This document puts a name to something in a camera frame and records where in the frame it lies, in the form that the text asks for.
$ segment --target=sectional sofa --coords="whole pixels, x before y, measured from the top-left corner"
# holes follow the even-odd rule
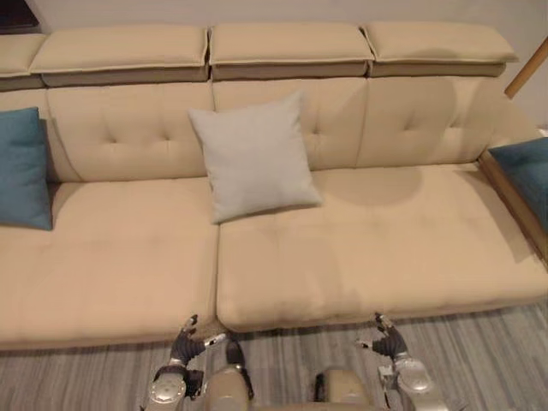
[[[537,138],[490,27],[97,27],[0,37],[0,110],[38,107],[52,231],[0,226],[0,348],[166,340],[526,304],[546,233],[486,150]],[[304,92],[323,205],[211,223],[188,109]]]

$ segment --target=gray carpet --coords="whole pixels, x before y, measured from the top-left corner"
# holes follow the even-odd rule
[[[548,301],[526,307],[397,322],[451,409],[548,410]],[[377,367],[356,337],[378,337],[371,324],[245,335],[242,347],[260,405],[310,398],[317,372],[355,370],[384,404]],[[168,344],[0,354],[0,411],[136,410]],[[191,363],[206,376],[224,365],[223,347]],[[397,406],[396,396],[390,396]],[[185,403],[199,410],[200,400]]]

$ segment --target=wall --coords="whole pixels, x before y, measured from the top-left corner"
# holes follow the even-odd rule
[[[494,26],[521,61],[507,85],[548,34],[548,0],[27,0],[45,32],[68,27],[165,21],[440,20]],[[548,124],[548,62],[515,101],[538,125]]]

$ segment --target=teal pillow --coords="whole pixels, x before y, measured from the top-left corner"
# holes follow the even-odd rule
[[[548,232],[548,137],[489,152]]]
[[[0,224],[52,228],[46,162],[38,109],[0,111]]]

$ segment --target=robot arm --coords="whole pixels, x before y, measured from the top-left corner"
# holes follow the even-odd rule
[[[425,365],[409,355],[402,335],[392,322],[380,313],[375,314],[375,319],[384,337],[374,342],[356,343],[392,359],[391,366],[378,369],[384,391],[397,390],[405,411],[449,411]]]
[[[156,372],[146,405],[141,407],[142,411],[176,411],[185,396],[194,399],[200,394],[204,373],[188,370],[188,362],[210,346],[223,341],[226,335],[219,334],[204,341],[195,341],[190,337],[197,322],[198,316],[194,315],[182,327],[171,347],[168,364]]]

